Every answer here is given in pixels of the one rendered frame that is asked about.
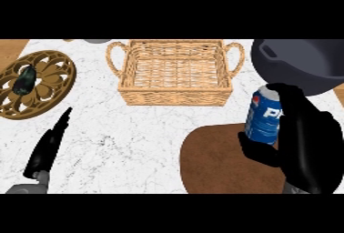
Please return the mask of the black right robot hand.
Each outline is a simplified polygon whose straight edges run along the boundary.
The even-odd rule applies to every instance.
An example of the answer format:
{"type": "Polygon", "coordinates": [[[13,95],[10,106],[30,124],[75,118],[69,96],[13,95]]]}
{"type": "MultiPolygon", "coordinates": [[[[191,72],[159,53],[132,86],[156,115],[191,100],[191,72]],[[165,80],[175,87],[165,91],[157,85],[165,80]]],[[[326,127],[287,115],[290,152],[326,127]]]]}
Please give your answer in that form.
{"type": "Polygon", "coordinates": [[[246,158],[278,167],[292,186],[308,194],[332,194],[344,178],[344,137],[329,112],[320,111],[296,86],[267,84],[278,95],[277,148],[237,133],[246,158]]]}

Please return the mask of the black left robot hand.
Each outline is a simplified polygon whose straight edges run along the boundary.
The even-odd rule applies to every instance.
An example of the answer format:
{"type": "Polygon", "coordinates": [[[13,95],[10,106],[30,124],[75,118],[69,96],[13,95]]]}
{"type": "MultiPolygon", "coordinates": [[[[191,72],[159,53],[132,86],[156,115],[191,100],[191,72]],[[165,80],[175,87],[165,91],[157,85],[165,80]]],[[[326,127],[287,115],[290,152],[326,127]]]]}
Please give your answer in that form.
{"type": "Polygon", "coordinates": [[[36,173],[44,170],[51,170],[51,164],[56,158],[64,130],[67,128],[69,113],[72,108],[69,107],[51,129],[48,129],[41,136],[30,157],[26,162],[26,166],[22,175],[26,178],[35,179],[36,173]]]}

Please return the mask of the blue soda can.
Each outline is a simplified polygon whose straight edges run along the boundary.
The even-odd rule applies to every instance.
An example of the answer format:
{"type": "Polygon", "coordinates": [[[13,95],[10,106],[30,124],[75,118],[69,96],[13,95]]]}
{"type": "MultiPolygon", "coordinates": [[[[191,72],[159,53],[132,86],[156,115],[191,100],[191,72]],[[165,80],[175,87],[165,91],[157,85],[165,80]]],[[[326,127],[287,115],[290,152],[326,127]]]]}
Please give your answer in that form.
{"type": "Polygon", "coordinates": [[[277,92],[261,86],[252,94],[244,123],[246,137],[252,141],[270,146],[275,143],[280,116],[277,92]]]}

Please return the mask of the brown wooden cutting board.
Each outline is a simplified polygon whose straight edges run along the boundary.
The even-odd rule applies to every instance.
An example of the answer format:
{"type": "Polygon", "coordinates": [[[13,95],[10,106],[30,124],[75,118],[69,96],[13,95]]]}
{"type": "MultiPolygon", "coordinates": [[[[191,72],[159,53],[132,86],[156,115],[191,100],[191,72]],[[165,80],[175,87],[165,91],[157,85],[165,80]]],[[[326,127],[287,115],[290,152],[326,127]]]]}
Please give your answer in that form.
{"type": "Polygon", "coordinates": [[[180,147],[180,175],[188,194],[280,194],[284,176],[249,160],[237,133],[243,124],[196,128],[180,147]]]}

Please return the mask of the wicker basket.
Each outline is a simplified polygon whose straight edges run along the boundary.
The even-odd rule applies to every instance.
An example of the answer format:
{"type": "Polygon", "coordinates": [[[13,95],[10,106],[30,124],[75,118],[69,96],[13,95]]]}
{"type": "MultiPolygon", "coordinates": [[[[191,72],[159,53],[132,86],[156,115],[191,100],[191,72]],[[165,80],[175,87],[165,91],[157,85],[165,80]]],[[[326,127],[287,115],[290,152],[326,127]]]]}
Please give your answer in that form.
{"type": "Polygon", "coordinates": [[[118,92],[129,106],[224,106],[231,79],[243,66],[228,68],[227,52],[243,46],[219,39],[131,39],[106,50],[125,52],[123,65],[112,67],[118,92]]]}

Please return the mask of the round carved wooden trivet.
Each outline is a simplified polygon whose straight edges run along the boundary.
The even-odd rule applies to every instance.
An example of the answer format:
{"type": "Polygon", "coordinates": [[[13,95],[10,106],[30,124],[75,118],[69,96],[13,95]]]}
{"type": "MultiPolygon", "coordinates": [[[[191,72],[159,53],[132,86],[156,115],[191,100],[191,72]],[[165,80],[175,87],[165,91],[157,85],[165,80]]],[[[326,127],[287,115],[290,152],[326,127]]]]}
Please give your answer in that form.
{"type": "Polygon", "coordinates": [[[22,56],[0,72],[0,117],[22,120],[45,113],[63,100],[72,88],[76,68],[58,51],[42,50],[22,56]],[[24,96],[11,88],[22,70],[32,66],[36,80],[24,96]]]}

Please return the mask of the dark green vegetable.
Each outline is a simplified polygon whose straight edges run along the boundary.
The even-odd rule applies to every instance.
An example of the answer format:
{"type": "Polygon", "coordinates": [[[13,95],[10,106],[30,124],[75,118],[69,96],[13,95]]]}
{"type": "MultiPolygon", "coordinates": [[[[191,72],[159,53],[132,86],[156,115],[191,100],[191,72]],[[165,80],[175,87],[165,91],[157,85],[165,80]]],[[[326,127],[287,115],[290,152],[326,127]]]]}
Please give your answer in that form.
{"type": "Polygon", "coordinates": [[[29,65],[23,70],[16,79],[11,87],[11,91],[17,96],[24,96],[30,93],[36,81],[36,70],[32,65],[29,65]]]}

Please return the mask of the dark grey pot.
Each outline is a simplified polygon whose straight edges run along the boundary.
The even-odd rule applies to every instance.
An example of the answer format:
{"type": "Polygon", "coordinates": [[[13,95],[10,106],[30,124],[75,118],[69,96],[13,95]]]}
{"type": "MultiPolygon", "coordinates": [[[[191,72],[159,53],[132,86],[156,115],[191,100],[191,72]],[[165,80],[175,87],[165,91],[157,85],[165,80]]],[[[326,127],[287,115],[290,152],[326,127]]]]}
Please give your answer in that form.
{"type": "Polygon", "coordinates": [[[344,39],[255,39],[250,63],[267,83],[315,96],[344,83],[344,39]]]}

